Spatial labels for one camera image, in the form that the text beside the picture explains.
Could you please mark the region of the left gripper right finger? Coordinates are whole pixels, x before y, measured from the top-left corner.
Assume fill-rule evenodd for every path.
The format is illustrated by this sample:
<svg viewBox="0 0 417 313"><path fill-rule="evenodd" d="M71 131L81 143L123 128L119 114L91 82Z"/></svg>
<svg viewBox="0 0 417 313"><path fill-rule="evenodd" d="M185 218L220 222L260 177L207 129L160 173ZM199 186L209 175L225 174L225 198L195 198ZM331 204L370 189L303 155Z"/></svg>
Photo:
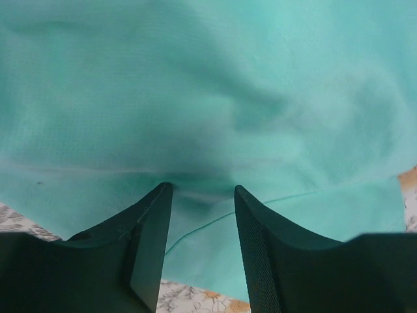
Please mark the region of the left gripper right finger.
<svg viewBox="0 0 417 313"><path fill-rule="evenodd" d="M416 234L336 241L234 193L252 312L415 312Z"/></svg>

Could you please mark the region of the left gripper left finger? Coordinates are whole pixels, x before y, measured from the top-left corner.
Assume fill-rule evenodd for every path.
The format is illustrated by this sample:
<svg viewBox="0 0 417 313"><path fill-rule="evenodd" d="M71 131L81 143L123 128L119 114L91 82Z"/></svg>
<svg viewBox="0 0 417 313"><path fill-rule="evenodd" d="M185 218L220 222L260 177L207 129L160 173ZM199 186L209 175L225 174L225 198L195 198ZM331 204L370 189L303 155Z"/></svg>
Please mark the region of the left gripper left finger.
<svg viewBox="0 0 417 313"><path fill-rule="evenodd" d="M2 312L155 312L173 187L70 239L1 234Z"/></svg>

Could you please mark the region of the teal t shirt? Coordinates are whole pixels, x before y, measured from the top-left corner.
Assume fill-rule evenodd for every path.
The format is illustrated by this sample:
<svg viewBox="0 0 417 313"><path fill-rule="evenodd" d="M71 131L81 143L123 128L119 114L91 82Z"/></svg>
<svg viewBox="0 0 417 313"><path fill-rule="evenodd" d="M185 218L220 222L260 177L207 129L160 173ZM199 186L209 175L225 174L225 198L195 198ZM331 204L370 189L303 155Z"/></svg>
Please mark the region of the teal t shirt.
<svg viewBox="0 0 417 313"><path fill-rule="evenodd" d="M1 2L1 201L68 239L169 182L166 280L248 299L237 185L346 241L415 165L415 1Z"/></svg>

